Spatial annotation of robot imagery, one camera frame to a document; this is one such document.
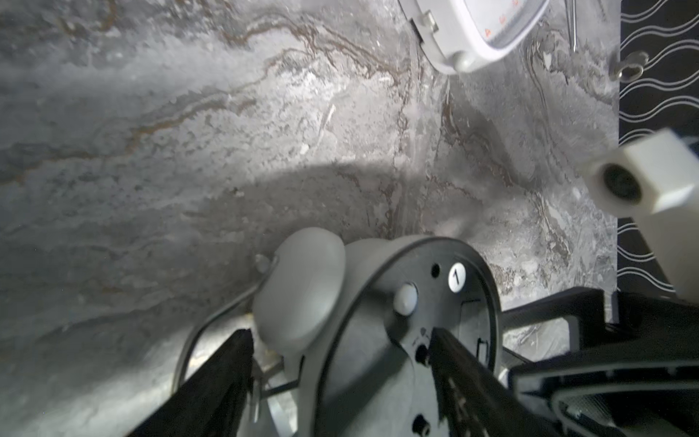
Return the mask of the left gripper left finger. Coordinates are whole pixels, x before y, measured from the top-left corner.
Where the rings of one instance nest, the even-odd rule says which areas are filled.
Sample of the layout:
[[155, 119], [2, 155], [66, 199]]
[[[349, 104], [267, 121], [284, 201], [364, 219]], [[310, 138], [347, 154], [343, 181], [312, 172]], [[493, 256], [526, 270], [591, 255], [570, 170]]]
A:
[[252, 376], [254, 340], [235, 331], [132, 436], [235, 436]]

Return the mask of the white square alarm clock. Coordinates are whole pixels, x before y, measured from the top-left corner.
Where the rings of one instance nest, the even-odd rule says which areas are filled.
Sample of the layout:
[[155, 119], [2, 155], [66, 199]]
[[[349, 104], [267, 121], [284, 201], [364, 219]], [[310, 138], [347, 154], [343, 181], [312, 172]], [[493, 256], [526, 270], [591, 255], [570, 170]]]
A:
[[424, 55], [446, 75], [471, 73], [505, 58], [548, 5], [548, 0], [400, 0]]

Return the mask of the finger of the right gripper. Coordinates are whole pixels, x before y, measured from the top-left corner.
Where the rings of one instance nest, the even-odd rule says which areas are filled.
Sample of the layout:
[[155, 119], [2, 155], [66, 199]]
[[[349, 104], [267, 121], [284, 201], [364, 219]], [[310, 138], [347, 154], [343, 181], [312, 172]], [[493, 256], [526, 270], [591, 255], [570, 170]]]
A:
[[562, 319], [570, 351], [535, 362], [511, 353], [509, 389], [567, 436], [695, 436], [698, 307], [648, 292], [573, 288], [502, 313], [509, 331]]

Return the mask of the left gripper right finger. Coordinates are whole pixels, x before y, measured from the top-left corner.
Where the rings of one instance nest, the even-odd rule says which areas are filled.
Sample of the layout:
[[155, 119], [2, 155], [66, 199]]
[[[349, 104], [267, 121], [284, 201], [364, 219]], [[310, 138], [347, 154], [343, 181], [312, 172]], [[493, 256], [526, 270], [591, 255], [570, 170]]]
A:
[[431, 333], [429, 364], [438, 415], [451, 436], [556, 436], [530, 413], [449, 331]]

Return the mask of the white twin bell alarm clock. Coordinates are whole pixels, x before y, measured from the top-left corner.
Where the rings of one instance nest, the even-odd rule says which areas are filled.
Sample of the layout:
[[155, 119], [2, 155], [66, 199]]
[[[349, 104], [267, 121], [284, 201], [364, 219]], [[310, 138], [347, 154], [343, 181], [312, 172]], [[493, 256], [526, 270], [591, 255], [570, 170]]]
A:
[[300, 436], [447, 436], [429, 366], [449, 331], [499, 365], [500, 300], [486, 261], [461, 240], [345, 243], [325, 229], [288, 236], [255, 295], [262, 342], [292, 385]]

